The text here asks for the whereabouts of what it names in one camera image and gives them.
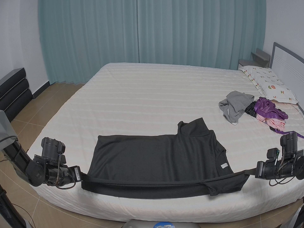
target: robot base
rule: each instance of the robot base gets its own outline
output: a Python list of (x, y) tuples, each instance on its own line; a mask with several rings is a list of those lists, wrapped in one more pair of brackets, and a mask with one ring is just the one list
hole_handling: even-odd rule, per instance
[(123, 225), (122, 228), (200, 228), (197, 223), (188, 222), (157, 222), (132, 219)]

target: fitted sheet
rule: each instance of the fitted sheet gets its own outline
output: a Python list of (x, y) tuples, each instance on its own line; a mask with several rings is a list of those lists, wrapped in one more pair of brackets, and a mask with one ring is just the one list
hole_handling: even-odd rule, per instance
[[(228, 149), (234, 172), (255, 168), (267, 150), (281, 148), (281, 135), (244, 113), (236, 126), (218, 107), (233, 90), (260, 93), (241, 71), (167, 64), (110, 63), (79, 89), (44, 127), (28, 154), (41, 154), (45, 136), (66, 145), (67, 165), (87, 173), (98, 135), (176, 134), (180, 121), (203, 117), (217, 140)], [(303, 114), (296, 105), (276, 103), (289, 118), (285, 130), (304, 134)], [(298, 149), (304, 139), (298, 140)], [(118, 198), (73, 189), (41, 185), (36, 192), (64, 209), (96, 218), (171, 222), (228, 222), (252, 217), (287, 205), (304, 196), (304, 181), (270, 187), (250, 176), (239, 192), (217, 196), (143, 200)]]

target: tile floor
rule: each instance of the tile floor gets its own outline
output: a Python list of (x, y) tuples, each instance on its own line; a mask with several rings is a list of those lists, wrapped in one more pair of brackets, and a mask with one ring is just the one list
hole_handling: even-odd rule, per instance
[[(32, 100), (18, 114), (11, 124), (25, 150), (30, 148), (52, 116), (81, 87), (81, 84), (55, 83), (35, 100)], [(2, 159), (3, 154), (0, 152), (0, 160)], [(56, 207), (39, 196), (29, 184), (20, 179), (9, 162), (0, 163), (0, 183), (7, 191), (7, 196), (11, 202), (28, 211), (35, 222), (36, 228), (120, 228), (124, 224), (123, 222), (92, 218)], [(274, 228), (294, 214), (302, 203), (302, 200), (298, 200), (287, 206), (240, 221), (201, 223), (200, 226), (202, 228)], [(25, 211), (18, 207), (16, 209), (30, 221), (30, 217)], [(0, 216), (0, 227), (9, 227), (2, 216)]]

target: white wall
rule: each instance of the white wall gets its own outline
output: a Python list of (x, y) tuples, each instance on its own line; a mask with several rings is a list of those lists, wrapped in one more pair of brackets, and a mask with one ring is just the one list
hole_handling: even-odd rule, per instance
[(0, 0), (0, 78), (24, 67), (34, 93), (48, 81), (38, 28), (38, 0)]
[(274, 42), (304, 58), (304, 0), (266, 0), (263, 50), (271, 55)]

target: pile of clothes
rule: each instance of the pile of clothes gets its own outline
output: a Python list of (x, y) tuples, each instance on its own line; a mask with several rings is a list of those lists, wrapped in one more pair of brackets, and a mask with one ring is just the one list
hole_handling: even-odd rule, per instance
[[(219, 102), (219, 108), (223, 111), (223, 116), (227, 121), (233, 125), (236, 125), (238, 119), (246, 112), (259, 121), (266, 123), (276, 133), (289, 133), (283, 132), (285, 119), (288, 119), (288, 115), (282, 110), (277, 109), (275, 104), (270, 100), (260, 97), (257, 101), (253, 101), (253, 95), (238, 91), (232, 91), (226, 97), (225, 100)], [(300, 138), (304, 138), (304, 136), (298, 133), (297, 135)]]

